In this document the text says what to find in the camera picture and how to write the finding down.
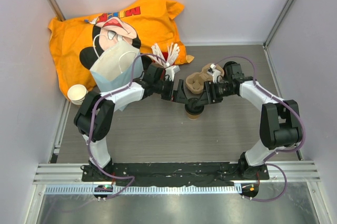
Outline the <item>single paper coffee cup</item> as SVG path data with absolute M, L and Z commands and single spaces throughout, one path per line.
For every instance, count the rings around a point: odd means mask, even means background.
M 198 113 L 198 114 L 191 114 L 191 113 L 186 113 L 187 117 L 190 119 L 190 120 L 196 120 L 198 119 L 200 116 L 201 116 L 201 113 Z

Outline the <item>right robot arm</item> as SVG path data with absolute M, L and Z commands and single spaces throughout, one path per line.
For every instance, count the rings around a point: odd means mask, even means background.
M 238 160 L 237 173 L 243 179 L 257 178 L 266 160 L 303 139 L 298 104 L 273 95 L 254 77 L 245 76 L 237 62 L 229 61 L 223 67 L 208 64 L 200 72 L 188 76 L 186 86 L 200 95 L 185 106 L 190 115 L 198 116 L 206 105 L 220 103 L 224 97 L 232 95 L 249 101 L 261 112 L 260 138 Z

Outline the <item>light blue paper bag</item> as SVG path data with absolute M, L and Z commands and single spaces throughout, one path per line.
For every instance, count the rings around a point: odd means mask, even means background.
M 121 88 L 132 79 L 140 77 L 144 71 L 140 50 L 123 38 L 104 51 L 98 50 L 100 38 L 107 41 L 106 34 L 97 34 L 93 38 L 92 57 L 88 66 L 92 77 L 101 92 L 112 92 Z

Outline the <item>single black cup lid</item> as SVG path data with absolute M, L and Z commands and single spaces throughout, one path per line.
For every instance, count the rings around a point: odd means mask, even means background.
M 190 98 L 188 99 L 187 104 L 185 104 L 184 108 L 185 111 L 187 112 L 188 115 L 193 115 L 193 116 L 197 116 L 200 115 L 203 110 L 204 110 L 204 106 L 203 105 L 197 105 L 198 99 L 197 98 Z

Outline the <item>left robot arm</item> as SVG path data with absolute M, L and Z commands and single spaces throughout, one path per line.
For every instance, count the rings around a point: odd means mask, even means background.
M 184 92 L 183 80 L 177 90 L 173 89 L 172 67 L 163 69 L 151 64 L 142 76 L 133 78 L 131 83 L 112 92 L 86 94 L 74 124 L 86 141 L 90 159 L 84 172 L 96 176 L 100 181 L 114 178 L 113 161 L 107 149 L 106 136 L 110 130 L 113 114 L 130 103 L 143 100 L 156 93 L 161 99 L 182 103 L 188 115 L 196 117 L 203 112 L 196 98 L 188 99 Z

